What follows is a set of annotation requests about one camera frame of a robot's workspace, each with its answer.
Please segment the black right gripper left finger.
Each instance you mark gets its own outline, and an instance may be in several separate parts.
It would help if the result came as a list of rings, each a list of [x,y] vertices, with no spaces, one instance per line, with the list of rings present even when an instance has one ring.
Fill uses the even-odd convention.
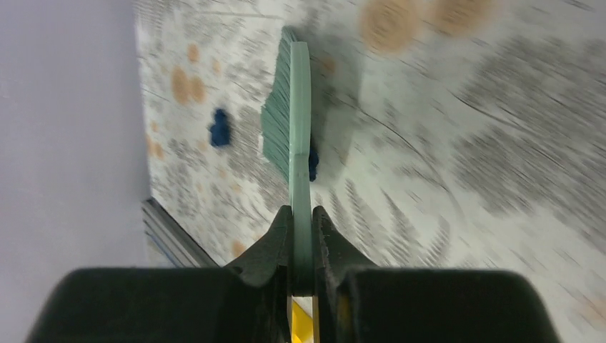
[[[28,342],[290,342],[293,216],[224,267],[77,269],[55,286]]]

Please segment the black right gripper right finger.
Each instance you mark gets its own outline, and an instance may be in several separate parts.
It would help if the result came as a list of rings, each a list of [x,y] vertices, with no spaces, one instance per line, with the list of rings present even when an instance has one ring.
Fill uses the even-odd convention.
[[[558,342],[539,294],[494,269],[379,267],[312,212],[316,342]]]

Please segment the green hand brush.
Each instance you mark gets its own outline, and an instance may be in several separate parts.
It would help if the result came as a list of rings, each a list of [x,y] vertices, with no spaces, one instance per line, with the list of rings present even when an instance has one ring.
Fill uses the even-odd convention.
[[[293,216],[293,293],[314,292],[312,206],[309,158],[312,125],[312,80],[307,43],[295,30],[281,31],[272,90],[261,110],[262,151],[289,187]]]

